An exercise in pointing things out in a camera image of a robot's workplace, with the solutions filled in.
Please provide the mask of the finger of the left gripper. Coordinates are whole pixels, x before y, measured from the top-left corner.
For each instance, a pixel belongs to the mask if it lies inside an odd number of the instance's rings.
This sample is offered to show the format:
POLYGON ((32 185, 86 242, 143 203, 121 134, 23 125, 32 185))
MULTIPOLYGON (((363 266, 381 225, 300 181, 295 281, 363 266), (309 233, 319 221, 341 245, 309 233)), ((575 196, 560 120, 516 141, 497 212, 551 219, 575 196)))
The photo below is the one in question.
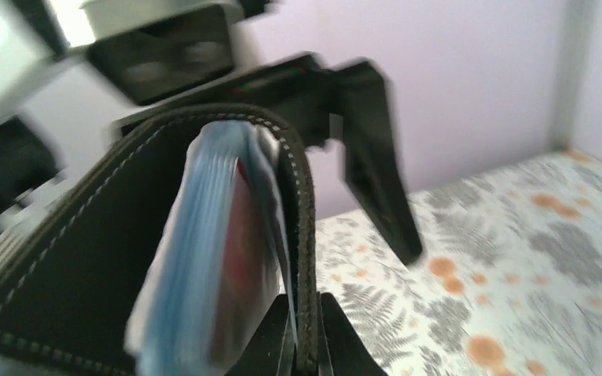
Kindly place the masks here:
POLYGON ((405 266, 423 250, 397 166, 384 77, 370 62, 339 72, 345 183, 405 266))

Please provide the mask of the red credit card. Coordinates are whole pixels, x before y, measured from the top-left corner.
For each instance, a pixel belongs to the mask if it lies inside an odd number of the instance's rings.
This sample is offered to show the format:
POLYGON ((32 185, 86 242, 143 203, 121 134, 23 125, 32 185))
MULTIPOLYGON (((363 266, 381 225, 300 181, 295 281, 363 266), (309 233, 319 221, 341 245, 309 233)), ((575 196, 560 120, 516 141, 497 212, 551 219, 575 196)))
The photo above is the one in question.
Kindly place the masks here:
POLYGON ((268 249, 263 220, 242 161, 234 173, 211 356, 236 363, 267 311, 268 249))

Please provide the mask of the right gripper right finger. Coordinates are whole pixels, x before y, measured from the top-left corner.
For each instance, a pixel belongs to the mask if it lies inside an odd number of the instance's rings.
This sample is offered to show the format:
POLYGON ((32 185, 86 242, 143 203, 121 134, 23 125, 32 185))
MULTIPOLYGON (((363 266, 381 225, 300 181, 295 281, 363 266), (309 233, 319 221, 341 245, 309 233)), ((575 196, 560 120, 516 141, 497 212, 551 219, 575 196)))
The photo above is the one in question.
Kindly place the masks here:
POLYGON ((318 375, 383 376, 386 372, 365 348, 335 296, 319 294, 318 375))

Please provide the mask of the black leather card holder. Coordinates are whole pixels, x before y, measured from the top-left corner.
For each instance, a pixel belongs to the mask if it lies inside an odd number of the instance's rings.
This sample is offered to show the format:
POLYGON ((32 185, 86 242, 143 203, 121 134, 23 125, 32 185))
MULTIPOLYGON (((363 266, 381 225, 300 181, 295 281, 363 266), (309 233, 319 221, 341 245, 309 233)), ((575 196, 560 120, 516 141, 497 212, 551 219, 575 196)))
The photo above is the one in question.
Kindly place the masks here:
POLYGON ((0 272, 0 354, 77 375, 131 375, 126 321, 179 188, 211 121, 262 125, 279 141, 287 235, 298 250, 297 368, 317 368, 314 188, 299 133, 261 107, 214 103, 148 118, 60 202, 0 272))

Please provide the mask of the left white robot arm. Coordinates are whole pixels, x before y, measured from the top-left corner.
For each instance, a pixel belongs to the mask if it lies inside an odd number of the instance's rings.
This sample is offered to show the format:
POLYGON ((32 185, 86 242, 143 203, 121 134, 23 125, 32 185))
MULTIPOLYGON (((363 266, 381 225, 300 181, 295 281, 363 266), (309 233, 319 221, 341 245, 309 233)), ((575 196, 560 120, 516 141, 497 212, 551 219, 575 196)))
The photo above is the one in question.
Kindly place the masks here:
POLYGON ((0 214, 54 179, 53 152, 23 102, 84 60, 137 106, 252 103, 290 121, 306 147, 340 141, 344 180, 405 265, 422 240, 398 174, 387 82, 366 59, 324 68, 311 53, 237 74, 236 26, 265 1, 0 1, 0 214))

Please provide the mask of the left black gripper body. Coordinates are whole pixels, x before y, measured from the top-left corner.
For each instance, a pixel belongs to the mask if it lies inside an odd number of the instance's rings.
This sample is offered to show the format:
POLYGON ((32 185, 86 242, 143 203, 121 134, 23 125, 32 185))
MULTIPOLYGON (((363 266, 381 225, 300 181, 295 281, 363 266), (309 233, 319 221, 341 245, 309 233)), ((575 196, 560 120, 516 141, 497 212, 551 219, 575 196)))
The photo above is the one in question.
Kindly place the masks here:
POLYGON ((114 123, 117 138, 150 116, 201 103, 247 103, 266 108, 297 129, 306 146, 320 146, 330 136, 330 116, 344 120, 344 139, 372 147, 390 145, 386 80, 376 65, 359 58, 341 67, 323 67, 306 52, 274 65, 184 93, 114 123))

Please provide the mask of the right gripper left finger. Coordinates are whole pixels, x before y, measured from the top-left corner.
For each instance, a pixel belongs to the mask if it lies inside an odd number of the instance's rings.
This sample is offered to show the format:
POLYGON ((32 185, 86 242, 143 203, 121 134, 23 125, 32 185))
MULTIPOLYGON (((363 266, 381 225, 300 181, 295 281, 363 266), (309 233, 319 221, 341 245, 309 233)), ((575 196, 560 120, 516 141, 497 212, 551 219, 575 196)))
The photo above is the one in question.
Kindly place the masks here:
POLYGON ((289 323, 287 295, 278 295, 239 361, 226 376, 290 376, 296 345, 289 323))

